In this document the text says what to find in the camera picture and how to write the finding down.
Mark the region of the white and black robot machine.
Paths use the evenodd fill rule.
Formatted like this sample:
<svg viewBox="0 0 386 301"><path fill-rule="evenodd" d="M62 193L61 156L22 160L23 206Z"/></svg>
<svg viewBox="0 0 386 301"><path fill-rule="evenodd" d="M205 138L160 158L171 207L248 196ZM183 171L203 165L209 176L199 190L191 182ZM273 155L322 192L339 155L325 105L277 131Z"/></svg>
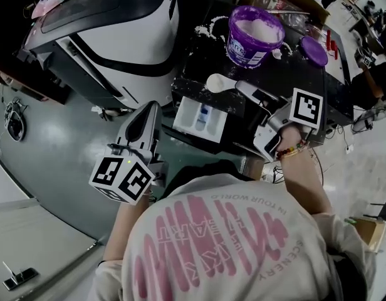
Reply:
<svg viewBox="0 0 386 301"><path fill-rule="evenodd" d="M165 106L178 26L177 0L66 0L34 23L23 49L96 106Z"/></svg>

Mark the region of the thin metal rod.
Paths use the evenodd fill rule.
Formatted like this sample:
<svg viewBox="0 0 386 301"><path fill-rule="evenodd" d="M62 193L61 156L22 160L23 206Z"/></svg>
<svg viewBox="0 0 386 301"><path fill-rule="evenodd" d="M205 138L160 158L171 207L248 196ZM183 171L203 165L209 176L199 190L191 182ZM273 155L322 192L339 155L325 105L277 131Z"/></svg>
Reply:
<svg viewBox="0 0 386 301"><path fill-rule="evenodd" d="M309 12L305 11L296 11L296 10L284 10L284 9L266 9L270 14L300 14L300 15L310 15Z"/></svg>

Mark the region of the white detergent drawer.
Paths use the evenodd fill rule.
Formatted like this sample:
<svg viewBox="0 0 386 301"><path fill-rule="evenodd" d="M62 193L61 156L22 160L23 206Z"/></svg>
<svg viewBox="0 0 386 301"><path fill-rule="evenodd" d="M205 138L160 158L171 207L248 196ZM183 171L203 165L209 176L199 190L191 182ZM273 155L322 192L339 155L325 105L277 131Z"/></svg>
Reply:
<svg viewBox="0 0 386 301"><path fill-rule="evenodd" d="M220 143L227 113L209 105L182 97L173 129L211 142Z"/></svg>

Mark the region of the person's black trousers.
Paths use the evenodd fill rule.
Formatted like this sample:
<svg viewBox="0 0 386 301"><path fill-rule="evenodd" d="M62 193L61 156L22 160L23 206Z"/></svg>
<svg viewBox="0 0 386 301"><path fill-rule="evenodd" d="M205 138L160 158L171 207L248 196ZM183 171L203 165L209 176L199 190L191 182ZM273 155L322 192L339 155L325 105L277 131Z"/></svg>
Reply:
<svg viewBox="0 0 386 301"><path fill-rule="evenodd" d="M205 164L203 166L185 166L183 167L169 182L163 195L160 199L164 199L175 191L178 187L186 185L188 182L192 181L195 178L203 177L203 176L214 176L218 174L228 174L235 177L241 181L252 181L250 177L247 177L241 173L239 173L237 167L233 162L221 159L218 162Z"/></svg>

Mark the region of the white door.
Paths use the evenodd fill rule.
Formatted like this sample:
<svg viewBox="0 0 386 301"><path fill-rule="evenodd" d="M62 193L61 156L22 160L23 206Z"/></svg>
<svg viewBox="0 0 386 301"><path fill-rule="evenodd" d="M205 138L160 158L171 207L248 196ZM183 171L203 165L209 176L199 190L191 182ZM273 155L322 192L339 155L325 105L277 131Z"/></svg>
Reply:
<svg viewBox="0 0 386 301"><path fill-rule="evenodd" d="M35 199L0 203L0 301L21 301L93 248L96 240L44 209ZM14 272L34 268L39 275L8 291Z"/></svg>

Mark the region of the small cardboard box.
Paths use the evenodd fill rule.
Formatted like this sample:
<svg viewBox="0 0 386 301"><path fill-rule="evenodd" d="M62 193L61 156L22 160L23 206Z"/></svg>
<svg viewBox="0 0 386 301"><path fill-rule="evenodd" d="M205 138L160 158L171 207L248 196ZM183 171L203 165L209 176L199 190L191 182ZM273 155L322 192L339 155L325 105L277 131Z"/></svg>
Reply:
<svg viewBox="0 0 386 301"><path fill-rule="evenodd" d="M385 234L386 221L368 217L352 217L347 221L355 227L361 239L371 250L378 250Z"/></svg>

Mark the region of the person's left forearm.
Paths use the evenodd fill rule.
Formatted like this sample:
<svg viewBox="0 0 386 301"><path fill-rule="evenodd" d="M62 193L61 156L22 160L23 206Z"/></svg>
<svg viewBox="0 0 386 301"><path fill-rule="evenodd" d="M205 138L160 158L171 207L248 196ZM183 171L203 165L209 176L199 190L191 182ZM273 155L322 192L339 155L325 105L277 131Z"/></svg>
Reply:
<svg viewBox="0 0 386 301"><path fill-rule="evenodd" d="M136 205L121 203L108 239L103 261L123 259L131 231L139 217L149 207L149 195L144 194Z"/></svg>

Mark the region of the white powder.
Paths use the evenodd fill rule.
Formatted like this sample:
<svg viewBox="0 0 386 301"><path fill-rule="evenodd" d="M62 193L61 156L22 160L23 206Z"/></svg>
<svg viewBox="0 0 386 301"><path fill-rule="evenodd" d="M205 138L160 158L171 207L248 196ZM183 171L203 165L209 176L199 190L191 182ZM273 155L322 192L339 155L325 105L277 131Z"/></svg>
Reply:
<svg viewBox="0 0 386 301"><path fill-rule="evenodd" d="M194 31L196 35L204 35L207 38L212 38L214 40L217 40L218 37L213 34L215 24L222 19L227 19L227 16L217 16L211 19L210 23L208 26L196 26L194 28Z"/></svg>

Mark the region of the purple tub lid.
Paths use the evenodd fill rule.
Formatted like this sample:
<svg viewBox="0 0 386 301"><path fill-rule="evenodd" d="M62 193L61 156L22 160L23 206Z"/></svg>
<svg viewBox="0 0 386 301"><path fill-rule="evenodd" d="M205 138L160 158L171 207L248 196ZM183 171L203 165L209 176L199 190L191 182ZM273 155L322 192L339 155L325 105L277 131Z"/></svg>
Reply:
<svg viewBox="0 0 386 301"><path fill-rule="evenodd" d="M303 36L300 46L305 56L316 66L324 67L328 63L328 55L322 45L311 36Z"/></svg>

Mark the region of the white plastic spoon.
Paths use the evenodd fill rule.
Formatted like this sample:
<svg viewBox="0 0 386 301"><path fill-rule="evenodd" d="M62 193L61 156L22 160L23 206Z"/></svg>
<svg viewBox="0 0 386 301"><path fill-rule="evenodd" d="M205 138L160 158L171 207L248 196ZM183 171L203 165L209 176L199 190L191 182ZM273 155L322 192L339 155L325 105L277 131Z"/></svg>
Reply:
<svg viewBox="0 0 386 301"><path fill-rule="evenodd" d="M206 88L212 93L221 93L227 90L236 89L236 86L243 83L242 80L233 80L224 75L211 74L206 81Z"/></svg>

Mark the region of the black table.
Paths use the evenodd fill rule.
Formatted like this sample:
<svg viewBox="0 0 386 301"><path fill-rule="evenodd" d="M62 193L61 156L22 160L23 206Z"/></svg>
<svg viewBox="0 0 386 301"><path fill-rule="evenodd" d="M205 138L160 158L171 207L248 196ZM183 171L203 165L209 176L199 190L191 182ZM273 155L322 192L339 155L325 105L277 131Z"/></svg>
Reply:
<svg viewBox="0 0 386 301"><path fill-rule="evenodd" d="M332 22L329 22L329 20L323 25L321 29L320 36L318 38L318 41L322 45L322 47L325 49L326 53L326 32L327 30L331 30L331 38L332 40L335 40L336 45L338 47L338 59L335 60L334 57L328 55L328 63L325 66L325 70L327 74L332 76L334 79L336 79L341 84L345 85L351 82L351 76L350 76L350 70L349 70L349 64L347 60L347 46L346 43L348 42L342 35L339 29L334 27Z"/></svg>

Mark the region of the person's right forearm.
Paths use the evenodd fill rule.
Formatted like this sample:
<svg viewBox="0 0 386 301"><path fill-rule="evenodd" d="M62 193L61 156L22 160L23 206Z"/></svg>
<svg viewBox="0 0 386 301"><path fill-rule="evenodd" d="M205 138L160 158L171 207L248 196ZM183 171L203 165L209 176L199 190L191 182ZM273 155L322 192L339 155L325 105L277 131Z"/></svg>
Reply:
<svg viewBox="0 0 386 301"><path fill-rule="evenodd" d="M310 152L294 125L281 130L277 153L287 191L309 214L331 213L331 203L318 177Z"/></svg>

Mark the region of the black washing machine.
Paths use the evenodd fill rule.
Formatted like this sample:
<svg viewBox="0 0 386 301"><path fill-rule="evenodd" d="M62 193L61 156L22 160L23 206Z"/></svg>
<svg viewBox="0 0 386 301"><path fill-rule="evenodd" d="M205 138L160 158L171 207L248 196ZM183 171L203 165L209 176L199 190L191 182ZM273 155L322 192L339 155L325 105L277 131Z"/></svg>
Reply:
<svg viewBox="0 0 386 301"><path fill-rule="evenodd" d="M233 80L245 80L276 96L289 98L294 88L315 93L324 98L320 129L310 136L311 146L321 146L330 125L346 126L353 119L353 103L346 83L339 82L324 68L317 68L305 59L300 50L302 34L288 26L282 59L267 56L255 69L244 69L235 65L226 54L229 34L228 17L235 7L232 4L214 1L201 21L201 26L210 25L215 37L210 38L195 30L190 34L190 45L182 63L181 72L172 84L174 103L195 100L227 113L226 123L219 143L194 135L179 132L170 122L163 124L164 132L186 144L211 154L227 152L241 155L253 151L254 131L259 118L259 108L237 91L213 94L205 83L213 73L220 73Z"/></svg>

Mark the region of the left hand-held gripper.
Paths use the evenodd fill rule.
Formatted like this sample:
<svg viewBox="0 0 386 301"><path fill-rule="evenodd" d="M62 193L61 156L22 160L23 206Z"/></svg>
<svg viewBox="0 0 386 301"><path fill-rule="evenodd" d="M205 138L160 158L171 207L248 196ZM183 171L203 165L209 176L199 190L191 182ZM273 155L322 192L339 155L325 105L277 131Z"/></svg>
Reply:
<svg viewBox="0 0 386 301"><path fill-rule="evenodd" d="M116 144L108 144L105 155L96 161L89 185L111 200L130 205L150 196L153 186L165 187L168 163L155 153L161 129L162 109L155 101L129 114Z"/></svg>

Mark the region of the purple detergent powder tub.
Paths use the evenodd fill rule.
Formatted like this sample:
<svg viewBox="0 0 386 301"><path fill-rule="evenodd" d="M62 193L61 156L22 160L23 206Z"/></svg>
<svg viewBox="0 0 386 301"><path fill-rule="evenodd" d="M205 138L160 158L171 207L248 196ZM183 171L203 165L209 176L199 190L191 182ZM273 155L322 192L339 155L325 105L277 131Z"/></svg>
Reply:
<svg viewBox="0 0 386 301"><path fill-rule="evenodd" d="M254 6L239 6L228 21L228 57L243 68L260 66L284 42L285 31L276 16Z"/></svg>

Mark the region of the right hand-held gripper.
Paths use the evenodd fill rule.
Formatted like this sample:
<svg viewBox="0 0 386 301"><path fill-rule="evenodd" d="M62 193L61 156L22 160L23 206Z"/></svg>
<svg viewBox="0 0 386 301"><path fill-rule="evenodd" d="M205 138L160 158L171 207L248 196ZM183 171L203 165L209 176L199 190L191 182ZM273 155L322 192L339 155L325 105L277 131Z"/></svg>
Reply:
<svg viewBox="0 0 386 301"><path fill-rule="evenodd" d="M323 97L299 88L293 89L290 98L277 97L242 80L236 82L235 89L266 112L254 133L253 145L269 162L276 159L281 130L285 127L295 125L305 141L318 133Z"/></svg>

